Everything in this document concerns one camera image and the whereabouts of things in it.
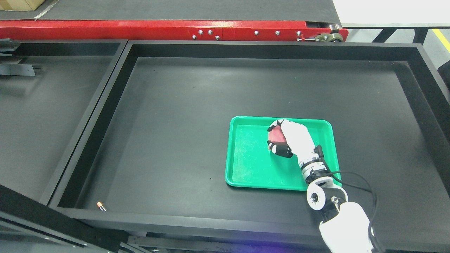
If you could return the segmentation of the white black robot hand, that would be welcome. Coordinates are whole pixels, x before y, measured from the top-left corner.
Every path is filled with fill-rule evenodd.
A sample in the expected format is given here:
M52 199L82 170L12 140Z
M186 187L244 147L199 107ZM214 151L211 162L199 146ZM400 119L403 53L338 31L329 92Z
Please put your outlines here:
M275 120L270 127L273 125L281 126L288 146L275 145L270 150L272 154L286 158L296 156L300 166L310 161L318 160L319 155L314 152L316 146L305 125L288 119Z

